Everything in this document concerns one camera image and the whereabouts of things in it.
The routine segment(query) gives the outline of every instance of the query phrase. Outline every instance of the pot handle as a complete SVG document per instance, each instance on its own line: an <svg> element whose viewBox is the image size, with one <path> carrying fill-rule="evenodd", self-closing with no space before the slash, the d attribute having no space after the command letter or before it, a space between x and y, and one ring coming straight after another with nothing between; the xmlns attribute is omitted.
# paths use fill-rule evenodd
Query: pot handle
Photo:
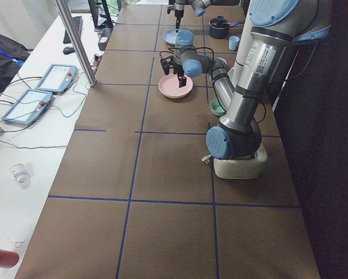
<svg viewBox="0 0 348 279"><path fill-rule="evenodd" d="M235 27L236 25L244 24L244 23L245 23L244 20L241 20L241 21L239 21L239 22L233 22L233 23L230 24L230 27Z"/></svg>

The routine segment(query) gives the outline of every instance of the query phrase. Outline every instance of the blue cup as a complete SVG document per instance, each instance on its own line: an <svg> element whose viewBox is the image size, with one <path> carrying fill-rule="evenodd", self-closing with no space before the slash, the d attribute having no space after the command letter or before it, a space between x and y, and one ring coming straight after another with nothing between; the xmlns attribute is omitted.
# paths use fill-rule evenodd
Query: blue cup
<svg viewBox="0 0 348 279"><path fill-rule="evenodd" d="M240 44L240 38L238 36L231 36L228 42L228 48L230 51L236 50Z"/></svg>

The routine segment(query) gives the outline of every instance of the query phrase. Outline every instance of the green bowl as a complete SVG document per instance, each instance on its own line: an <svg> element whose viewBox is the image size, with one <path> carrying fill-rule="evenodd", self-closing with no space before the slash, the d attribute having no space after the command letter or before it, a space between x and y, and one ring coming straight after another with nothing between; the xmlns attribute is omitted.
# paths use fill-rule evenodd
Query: green bowl
<svg viewBox="0 0 348 279"><path fill-rule="evenodd" d="M213 115L222 116L226 114L226 112L222 109L221 105L219 104L218 99L211 100L210 110L213 113Z"/></svg>

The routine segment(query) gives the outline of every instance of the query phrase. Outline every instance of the plastic cup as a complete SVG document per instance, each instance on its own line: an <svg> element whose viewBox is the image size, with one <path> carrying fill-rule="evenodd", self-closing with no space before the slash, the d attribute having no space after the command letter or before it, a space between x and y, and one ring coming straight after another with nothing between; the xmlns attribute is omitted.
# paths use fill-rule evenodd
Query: plastic cup
<svg viewBox="0 0 348 279"><path fill-rule="evenodd" d="M238 36L231 36L228 42L228 48L230 51L236 50L240 44L240 38Z"/></svg>
<svg viewBox="0 0 348 279"><path fill-rule="evenodd" d="M14 176L15 180L22 184L29 180L29 174L24 164L14 164L10 168L10 173Z"/></svg>
<svg viewBox="0 0 348 279"><path fill-rule="evenodd" d="M210 102L210 111L217 116L225 115L226 112L223 110L222 106L219 104L218 99L213 99Z"/></svg>
<svg viewBox="0 0 348 279"><path fill-rule="evenodd" d="M9 269L17 264L19 261L19 254L12 251L0 249L0 267Z"/></svg>

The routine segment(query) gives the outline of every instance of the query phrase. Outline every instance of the white cup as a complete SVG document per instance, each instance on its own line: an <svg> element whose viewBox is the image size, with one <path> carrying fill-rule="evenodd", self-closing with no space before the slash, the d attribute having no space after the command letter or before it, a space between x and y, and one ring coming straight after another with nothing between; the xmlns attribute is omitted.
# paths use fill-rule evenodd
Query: white cup
<svg viewBox="0 0 348 279"><path fill-rule="evenodd" d="M14 164L10 168L10 173L14 176L18 183L25 183L29 180L29 174L24 164Z"/></svg>
<svg viewBox="0 0 348 279"><path fill-rule="evenodd" d="M236 50L240 44L240 38L238 36L231 36L228 42L228 48L230 51Z"/></svg>

